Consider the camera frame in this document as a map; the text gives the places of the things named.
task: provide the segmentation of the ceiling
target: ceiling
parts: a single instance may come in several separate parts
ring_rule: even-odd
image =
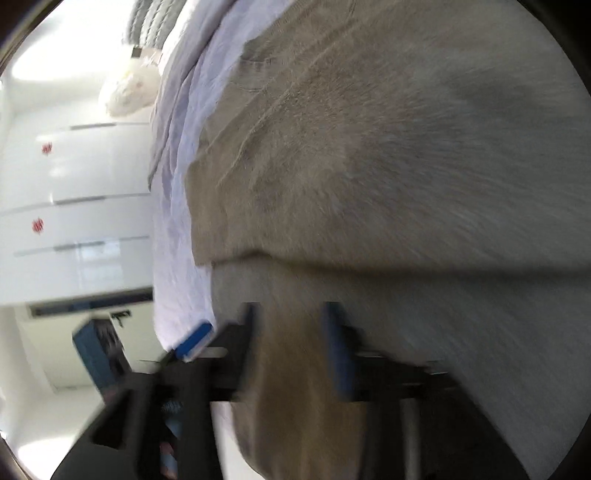
[[[134,0],[64,0],[2,75],[14,113],[97,96],[121,54]]]

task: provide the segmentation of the drawer handle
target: drawer handle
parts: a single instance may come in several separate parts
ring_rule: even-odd
[[[102,247],[106,244],[104,241],[97,241],[97,242],[85,242],[83,244],[64,244],[64,245],[56,245],[53,247],[55,252],[68,252],[70,250],[77,250],[79,248],[85,247]]]
[[[90,128],[104,128],[104,127],[115,127],[117,124],[115,122],[104,122],[102,124],[82,124],[82,125],[72,125],[70,130],[88,130]]]
[[[76,203],[100,202],[101,200],[106,200],[106,198],[106,195],[96,195],[93,197],[78,197],[75,199],[55,200],[53,205],[61,207],[64,205],[75,205]]]

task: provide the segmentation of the fluffy white object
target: fluffy white object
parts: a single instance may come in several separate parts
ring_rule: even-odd
[[[128,116],[153,105],[160,87],[158,66],[150,59],[127,59],[105,80],[99,103],[111,117]]]

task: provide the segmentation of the white fabric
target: white fabric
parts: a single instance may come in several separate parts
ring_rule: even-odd
[[[195,12],[199,1],[200,0],[187,0],[185,2],[183,9],[178,15],[177,22],[174,24],[173,29],[170,31],[168,37],[164,41],[164,45],[162,46],[162,56],[160,57],[160,62],[158,63],[160,75],[164,73],[164,68],[170,60],[174,49],[177,47],[178,42],[180,42],[184,33],[187,31],[187,27],[193,18],[193,13]]]
[[[216,325],[210,267],[196,267],[193,262],[184,192],[184,176],[195,158],[201,128],[213,112],[243,45],[263,32],[290,3],[200,0],[164,68],[152,119],[151,187],[154,323],[165,349],[178,345],[203,319]]]

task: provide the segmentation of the beige sweater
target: beige sweater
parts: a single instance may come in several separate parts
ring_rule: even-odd
[[[374,345],[450,365],[546,478],[591,410],[590,132],[515,0],[300,0],[249,42],[186,191],[216,316],[265,312],[236,416],[254,467],[354,478],[362,410],[317,324],[341,300]]]

